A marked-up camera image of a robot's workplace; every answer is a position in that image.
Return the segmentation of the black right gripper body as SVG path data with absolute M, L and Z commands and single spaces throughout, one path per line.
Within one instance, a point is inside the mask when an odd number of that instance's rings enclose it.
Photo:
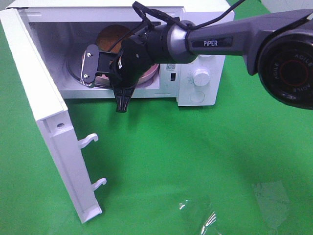
M 109 75 L 109 81 L 112 88 L 116 90 L 135 86 L 153 64 L 144 42 L 135 38 L 124 40 L 110 65 L 112 74 Z

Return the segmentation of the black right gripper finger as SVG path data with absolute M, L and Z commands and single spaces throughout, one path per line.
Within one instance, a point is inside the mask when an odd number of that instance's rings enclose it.
M 116 112 L 125 113 L 135 88 L 115 88 L 113 90 L 116 100 Z

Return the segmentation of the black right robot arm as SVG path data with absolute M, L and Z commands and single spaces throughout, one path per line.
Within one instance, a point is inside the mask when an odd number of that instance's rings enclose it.
M 124 113 L 140 76 L 153 64 L 188 64 L 199 55 L 241 56 L 276 100 L 313 107 L 312 10 L 270 13 L 205 27 L 176 19 L 124 40 L 112 62 L 116 110 Z

